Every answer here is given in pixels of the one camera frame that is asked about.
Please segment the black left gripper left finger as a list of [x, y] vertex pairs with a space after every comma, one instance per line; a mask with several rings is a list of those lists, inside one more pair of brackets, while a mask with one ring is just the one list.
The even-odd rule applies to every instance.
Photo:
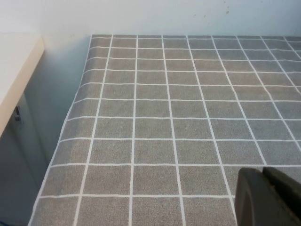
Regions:
[[252, 168], [241, 168], [236, 188], [236, 219], [239, 226], [278, 226], [276, 198], [268, 180]]

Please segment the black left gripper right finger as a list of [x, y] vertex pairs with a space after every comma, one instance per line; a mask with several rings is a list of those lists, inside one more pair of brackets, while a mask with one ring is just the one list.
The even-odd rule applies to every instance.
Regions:
[[296, 223], [301, 225], [301, 184], [292, 177], [273, 167], [264, 167], [264, 177], [275, 190], [284, 210]]

